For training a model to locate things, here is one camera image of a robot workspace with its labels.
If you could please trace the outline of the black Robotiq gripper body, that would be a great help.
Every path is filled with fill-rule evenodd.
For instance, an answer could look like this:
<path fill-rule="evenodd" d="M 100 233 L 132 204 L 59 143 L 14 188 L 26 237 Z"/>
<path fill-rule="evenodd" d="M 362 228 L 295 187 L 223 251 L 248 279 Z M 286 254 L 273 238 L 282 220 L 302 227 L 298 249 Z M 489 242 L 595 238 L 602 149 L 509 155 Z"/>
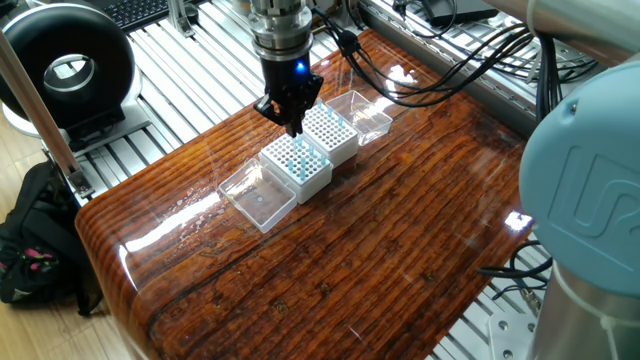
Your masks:
<path fill-rule="evenodd" d="M 311 70 L 310 56 L 302 55 L 285 61 L 262 60 L 265 93 L 273 96 L 301 87 L 317 95 L 323 78 Z"/>

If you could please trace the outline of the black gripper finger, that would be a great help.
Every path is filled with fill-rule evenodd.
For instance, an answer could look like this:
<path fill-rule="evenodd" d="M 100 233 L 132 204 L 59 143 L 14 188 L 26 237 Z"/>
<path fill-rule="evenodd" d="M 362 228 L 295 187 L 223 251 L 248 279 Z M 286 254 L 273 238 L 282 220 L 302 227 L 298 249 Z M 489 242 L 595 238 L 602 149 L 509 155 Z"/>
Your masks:
<path fill-rule="evenodd" d="M 289 113 L 275 102 L 270 94 L 265 94 L 253 104 L 253 109 L 269 121 L 281 126 L 288 135 L 291 134 L 291 118 Z"/>
<path fill-rule="evenodd" d="M 306 111 L 309 110 L 315 102 L 315 96 L 312 94 L 294 94 L 289 99 L 289 135 L 298 136 L 303 133 L 302 121 L 305 118 Z"/>

